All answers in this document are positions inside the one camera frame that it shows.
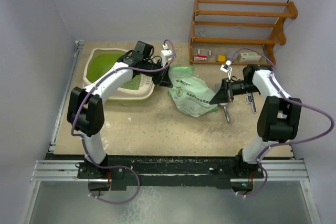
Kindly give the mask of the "silver metal scoop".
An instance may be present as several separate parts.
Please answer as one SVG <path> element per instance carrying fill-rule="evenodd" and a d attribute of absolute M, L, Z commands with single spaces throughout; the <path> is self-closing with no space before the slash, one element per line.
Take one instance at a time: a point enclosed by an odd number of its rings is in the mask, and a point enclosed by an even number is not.
<path fill-rule="evenodd" d="M 228 111 L 229 105 L 230 105 L 230 103 L 218 104 L 218 106 L 223 109 L 224 115 L 225 115 L 225 118 L 226 118 L 226 122 L 228 124 L 230 124 L 230 114 L 229 114 L 229 111 Z"/>

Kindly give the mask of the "black white bag sealing strip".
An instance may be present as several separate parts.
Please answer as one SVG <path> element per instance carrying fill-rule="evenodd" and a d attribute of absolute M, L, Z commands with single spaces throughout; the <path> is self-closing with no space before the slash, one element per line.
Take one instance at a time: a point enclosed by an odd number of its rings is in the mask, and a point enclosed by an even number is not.
<path fill-rule="evenodd" d="M 246 104 L 249 104 L 251 106 L 251 110 L 253 113 L 257 113 L 256 104 L 255 104 L 254 96 L 252 93 L 246 94 L 245 102 Z"/>

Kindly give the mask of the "green cat litter bag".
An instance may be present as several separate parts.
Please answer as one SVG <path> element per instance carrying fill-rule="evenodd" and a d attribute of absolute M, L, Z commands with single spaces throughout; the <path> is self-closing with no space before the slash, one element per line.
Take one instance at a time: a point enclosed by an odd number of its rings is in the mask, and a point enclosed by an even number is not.
<path fill-rule="evenodd" d="M 215 92 L 194 74 L 193 67 L 171 67 L 169 78 L 173 87 L 168 95 L 181 113 L 197 118 L 217 110 L 216 104 L 209 103 Z"/>

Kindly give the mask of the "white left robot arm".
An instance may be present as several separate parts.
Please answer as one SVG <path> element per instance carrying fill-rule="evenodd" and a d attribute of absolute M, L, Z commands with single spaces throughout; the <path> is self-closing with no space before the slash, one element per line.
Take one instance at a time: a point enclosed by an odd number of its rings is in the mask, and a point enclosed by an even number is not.
<path fill-rule="evenodd" d="M 126 82 L 143 74 L 151 77 L 156 86 L 172 87 L 169 68 L 176 58 L 173 43 L 166 39 L 162 43 L 160 59 L 154 61 L 154 47 L 138 41 L 135 48 L 119 57 L 102 77 L 92 84 L 75 87 L 70 93 L 67 121 L 71 124 L 71 135 L 80 137 L 90 173 L 96 178 L 108 172 L 105 163 L 107 154 L 102 146 L 100 131 L 104 125 L 104 104 Z"/>

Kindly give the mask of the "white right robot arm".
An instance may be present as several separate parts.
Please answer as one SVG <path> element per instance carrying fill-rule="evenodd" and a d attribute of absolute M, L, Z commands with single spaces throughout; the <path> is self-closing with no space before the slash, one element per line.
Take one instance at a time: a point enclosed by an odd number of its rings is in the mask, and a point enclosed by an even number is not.
<path fill-rule="evenodd" d="M 264 105 L 257 121 L 257 137 L 247 148 L 241 150 L 242 159 L 234 164 L 234 173 L 246 177 L 277 144 L 285 145 L 297 136 L 301 100 L 292 98 L 281 89 L 270 66 L 248 64 L 243 69 L 243 80 L 232 82 L 224 78 L 210 104 L 233 101 L 234 96 L 259 93 Z"/>

